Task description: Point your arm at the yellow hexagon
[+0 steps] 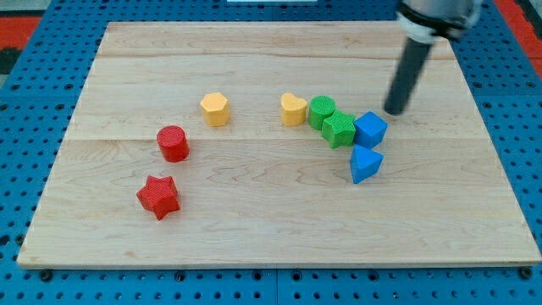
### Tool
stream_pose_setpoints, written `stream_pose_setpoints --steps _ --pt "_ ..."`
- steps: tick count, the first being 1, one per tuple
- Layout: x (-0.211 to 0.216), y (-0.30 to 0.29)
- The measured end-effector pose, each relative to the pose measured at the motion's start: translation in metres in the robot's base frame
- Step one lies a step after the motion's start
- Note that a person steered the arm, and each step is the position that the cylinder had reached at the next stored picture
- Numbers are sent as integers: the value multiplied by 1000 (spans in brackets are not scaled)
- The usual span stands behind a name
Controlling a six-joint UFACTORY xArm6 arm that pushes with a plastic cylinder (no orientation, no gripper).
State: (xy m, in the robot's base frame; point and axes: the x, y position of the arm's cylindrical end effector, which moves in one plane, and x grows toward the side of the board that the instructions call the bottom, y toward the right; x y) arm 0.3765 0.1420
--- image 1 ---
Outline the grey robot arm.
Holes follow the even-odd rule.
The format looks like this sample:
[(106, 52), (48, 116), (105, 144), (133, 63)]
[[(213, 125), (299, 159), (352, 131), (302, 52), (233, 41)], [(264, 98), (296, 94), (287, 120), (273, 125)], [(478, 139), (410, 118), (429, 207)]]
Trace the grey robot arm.
[(483, 0), (401, 0), (397, 20), (407, 37), (433, 44), (439, 37), (457, 42), (478, 22)]

